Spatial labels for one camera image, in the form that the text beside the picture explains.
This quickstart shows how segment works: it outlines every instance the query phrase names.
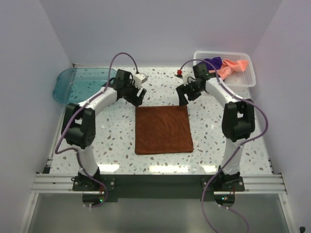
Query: terrazzo surface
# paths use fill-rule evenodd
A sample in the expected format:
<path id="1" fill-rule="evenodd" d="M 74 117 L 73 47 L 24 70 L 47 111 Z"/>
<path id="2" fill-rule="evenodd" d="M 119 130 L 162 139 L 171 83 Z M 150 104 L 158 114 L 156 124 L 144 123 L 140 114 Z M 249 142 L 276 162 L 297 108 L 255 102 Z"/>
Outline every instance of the terrazzo surface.
<path id="1" fill-rule="evenodd" d="M 134 68 L 115 67 L 135 72 Z M 142 86 L 147 90 L 142 106 L 178 105 L 175 88 L 182 80 L 175 77 L 176 67 L 142 67 L 148 75 Z M 237 92 L 250 98 L 248 90 Z M 214 174 L 221 164 L 225 151 L 225 137 L 221 123 L 223 108 L 216 99 L 203 93 L 188 104 L 192 153 L 155 155 L 135 154 L 135 108 L 120 99 L 109 105 L 96 117 L 94 156 L 102 174 Z M 256 129 L 252 136 L 260 133 Z M 65 141 L 61 149 L 69 145 Z M 244 146 L 241 158 L 241 174 L 271 174 L 268 154 L 262 138 Z M 67 151 L 53 155 L 50 174 L 74 174 L 78 171 L 75 153 Z"/>

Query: blue tray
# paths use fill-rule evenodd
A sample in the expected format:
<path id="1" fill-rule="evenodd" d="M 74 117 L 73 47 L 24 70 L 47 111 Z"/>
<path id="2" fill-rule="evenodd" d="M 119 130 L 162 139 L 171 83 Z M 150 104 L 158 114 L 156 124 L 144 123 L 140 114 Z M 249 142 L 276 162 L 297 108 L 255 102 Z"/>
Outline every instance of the blue tray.
<path id="1" fill-rule="evenodd" d="M 98 92 L 107 82 L 108 68 L 71 68 L 57 78 L 53 98 L 59 103 L 79 103 Z M 111 70 L 110 78 L 116 76 Z"/>

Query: white robotic arm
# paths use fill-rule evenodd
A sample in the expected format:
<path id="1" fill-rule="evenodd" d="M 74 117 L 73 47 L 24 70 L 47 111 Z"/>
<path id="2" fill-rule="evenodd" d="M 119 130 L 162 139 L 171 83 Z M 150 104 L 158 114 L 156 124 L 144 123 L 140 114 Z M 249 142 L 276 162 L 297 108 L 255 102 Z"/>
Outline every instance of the white robotic arm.
<path id="1" fill-rule="evenodd" d="M 87 176 L 84 171 L 91 177 L 99 173 L 99 168 L 95 162 L 92 142 L 95 138 L 95 117 L 108 105 L 116 102 L 120 98 L 126 99 L 134 106 L 142 104 L 142 99 L 146 90 L 141 84 L 147 80 L 144 74 L 134 74 L 118 70 L 113 83 L 111 83 L 106 91 L 103 86 L 99 92 L 92 97 L 79 104 L 68 104 L 65 111 L 62 133 L 68 124 L 72 115 L 82 106 L 88 104 L 87 107 L 77 115 L 75 121 L 70 125 L 65 135 L 68 144 L 72 145 L 79 151 L 80 169 L 79 173 Z"/>
<path id="2" fill-rule="evenodd" d="M 229 160 L 233 152 L 244 139 L 249 138 L 250 133 L 255 130 L 254 107 L 245 102 L 239 101 L 230 96 L 223 87 L 220 86 L 215 77 L 215 73 L 209 73 L 205 64 L 197 64 L 193 67 L 195 77 L 191 77 L 190 73 L 183 74 L 184 84 L 177 87 L 179 95 L 179 105 L 186 105 L 188 100 L 195 100 L 201 95 L 202 91 L 210 93 L 224 108 L 224 117 L 222 122 L 223 133 L 226 137 L 225 155 L 221 167 Z M 229 87 L 222 82 L 233 96 L 240 99 L 242 97 L 236 95 Z M 223 169 L 225 175 L 240 174 L 240 161 L 242 148 L 238 150 L 235 156 L 230 160 L 228 165 Z"/>

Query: brown cloth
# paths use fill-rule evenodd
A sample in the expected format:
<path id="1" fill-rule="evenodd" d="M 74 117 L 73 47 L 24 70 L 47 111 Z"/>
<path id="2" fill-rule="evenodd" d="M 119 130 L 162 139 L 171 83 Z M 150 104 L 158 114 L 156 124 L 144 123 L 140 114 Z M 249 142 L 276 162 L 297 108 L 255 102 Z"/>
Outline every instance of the brown cloth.
<path id="1" fill-rule="evenodd" d="M 136 108 L 136 154 L 192 151 L 187 106 Z"/>

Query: pink cloth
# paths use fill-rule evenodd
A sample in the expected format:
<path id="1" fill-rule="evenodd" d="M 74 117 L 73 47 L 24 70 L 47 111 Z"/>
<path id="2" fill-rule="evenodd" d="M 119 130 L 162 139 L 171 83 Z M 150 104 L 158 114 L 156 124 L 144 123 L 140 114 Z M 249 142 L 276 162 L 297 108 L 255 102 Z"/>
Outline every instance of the pink cloth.
<path id="1" fill-rule="evenodd" d="M 236 62 L 233 62 L 228 59 L 223 59 L 223 65 L 219 70 L 217 70 L 217 72 L 222 78 L 222 80 L 225 80 L 233 72 L 244 72 L 247 66 L 248 66 L 247 60 L 238 60 Z"/>

